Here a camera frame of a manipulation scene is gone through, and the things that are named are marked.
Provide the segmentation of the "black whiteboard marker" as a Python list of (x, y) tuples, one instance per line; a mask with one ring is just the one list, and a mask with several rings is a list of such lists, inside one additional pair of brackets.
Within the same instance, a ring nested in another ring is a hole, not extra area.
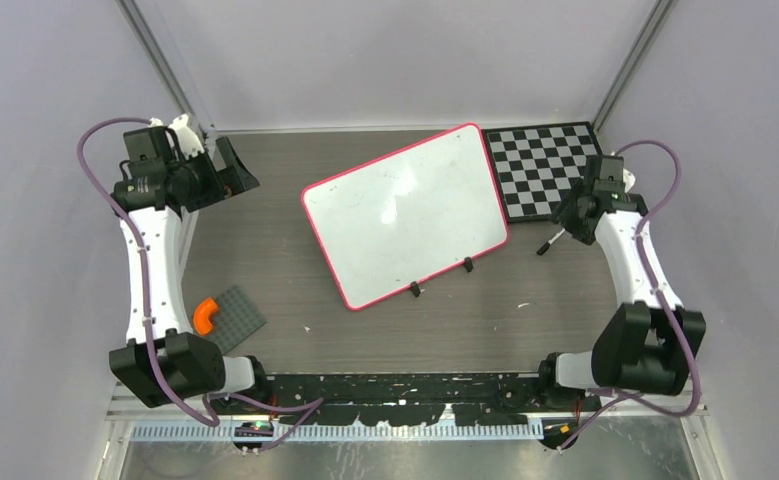
[(553, 244), (559, 240), (566, 233), (565, 229), (558, 230), (551, 238), (546, 240), (536, 251), (538, 256), (545, 255)]

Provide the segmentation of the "pink framed whiteboard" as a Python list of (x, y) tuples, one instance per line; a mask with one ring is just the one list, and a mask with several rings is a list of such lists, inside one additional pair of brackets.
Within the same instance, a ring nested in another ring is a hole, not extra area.
[(506, 214), (481, 128), (465, 123), (304, 188), (344, 305), (359, 311), (502, 247)]

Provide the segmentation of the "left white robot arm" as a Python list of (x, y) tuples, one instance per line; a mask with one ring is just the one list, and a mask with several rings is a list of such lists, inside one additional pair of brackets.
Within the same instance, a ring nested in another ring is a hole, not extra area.
[(128, 159), (110, 196), (121, 209), (130, 272), (126, 344), (109, 353), (115, 377), (144, 405), (233, 393), (245, 412), (263, 412), (271, 384), (254, 356), (227, 357), (197, 334), (183, 301), (180, 236), (187, 214), (259, 187), (226, 137), (216, 145), (225, 166), (215, 167), (201, 137), (181, 116), (165, 125), (128, 131)]

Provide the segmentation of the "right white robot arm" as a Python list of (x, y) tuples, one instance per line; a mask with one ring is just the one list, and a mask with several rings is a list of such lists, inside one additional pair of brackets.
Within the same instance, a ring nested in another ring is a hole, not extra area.
[(627, 177), (622, 158), (591, 157), (554, 211), (554, 223), (567, 234), (601, 247), (618, 307), (590, 350), (551, 353), (540, 363), (535, 392), (549, 410), (594, 389), (676, 396), (705, 336), (703, 314), (686, 308), (665, 278), (650, 238), (650, 212), (630, 193)]

